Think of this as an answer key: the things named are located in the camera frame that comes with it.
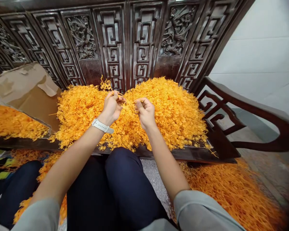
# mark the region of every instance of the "person's left hand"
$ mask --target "person's left hand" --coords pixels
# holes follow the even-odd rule
[[[124,103],[124,97],[118,95],[118,91],[114,90],[109,92],[104,101],[104,108],[102,113],[97,119],[103,124],[110,126],[115,122],[122,110],[122,103]]]

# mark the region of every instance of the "person's right hand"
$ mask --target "person's right hand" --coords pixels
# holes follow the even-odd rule
[[[156,127],[154,117],[154,105],[147,98],[139,98],[136,100],[136,107],[139,111],[138,117],[141,127],[147,130],[152,127]]]

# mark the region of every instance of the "forearm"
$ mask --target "forearm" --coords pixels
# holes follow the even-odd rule
[[[107,124],[105,119],[99,118],[99,120]],[[90,126],[81,138],[70,146],[52,166],[36,190],[31,204],[45,198],[54,198],[61,204],[64,195],[81,172],[103,135],[103,131]]]
[[[189,190],[189,184],[173,155],[169,151],[163,136],[157,126],[147,129],[147,135],[152,146],[161,179],[171,201],[182,190]]]

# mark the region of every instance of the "wrist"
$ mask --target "wrist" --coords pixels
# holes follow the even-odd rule
[[[98,117],[97,119],[105,124],[106,126],[111,126],[114,122],[114,119],[112,118],[112,116],[110,115],[107,115],[106,113],[102,112]]]
[[[149,126],[148,128],[145,129],[145,131],[148,135],[156,133],[156,132],[160,132],[156,124]]]

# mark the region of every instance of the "dark wooden furniture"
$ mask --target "dark wooden furniture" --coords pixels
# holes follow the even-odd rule
[[[166,76],[187,90],[208,75],[254,0],[0,0],[0,73],[37,61],[62,89],[125,92]]]
[[[194,94],[198,96],[200,108],[206,112],[205,119],[209,130],[208,141],[213,145],[218,157],[215,157],[203,145],[200,145],[199,148],[186,146],[184,149],[173,150],[172,154],[176,159],[210,164],[236,163],[235,158],[241,156],[237,148],[271,152],[289,151],[289,117],[285,113],[246,99],[229,90],[224,85],[215,83],[208,77],[202,79]],[[210,98],[212,102],[203,105],[200,101],[205,96]],[[235,112],[227,103],[232,103],[239,108],[272,122],[280,131],[279,137],[270,143],[230,142],[226,136],[244,128],[245,125],[237,118]],[[223,109],[227,113],[234,123],[232,127],[222,129],[218,124],[218,120],[224,118],[223,114],[218,113],[219,109]],[[58,141],[50,143],[47,138],[32,142],[31,139],[9,138],[4,140],[4,137],[0,137],[0,148],[62,151],[59,149]],[[94,154],[108,155],[110,154],[110,149],[106,148],[106,150],[100,151],[96,148]],[[148,151],[145,146],[137,148],[136,154],[141,158],[153,158],[152,152]]]

